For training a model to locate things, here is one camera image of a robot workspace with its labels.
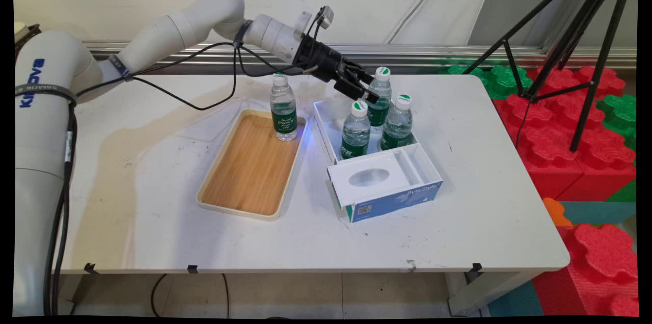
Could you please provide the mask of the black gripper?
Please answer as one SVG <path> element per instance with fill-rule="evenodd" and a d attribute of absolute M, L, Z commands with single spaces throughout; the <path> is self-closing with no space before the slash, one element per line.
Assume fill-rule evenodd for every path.
<path fill-rule="evenodd" d="M 334 89 L 352 100 L 375 104 L 379 99 L 360 83 L 369 85 L 373 81 L 363 66 L 344 60 L 340 52 L 308 35 L 302 37 L 293 65 L 325 83 L 335 80 Z"/>

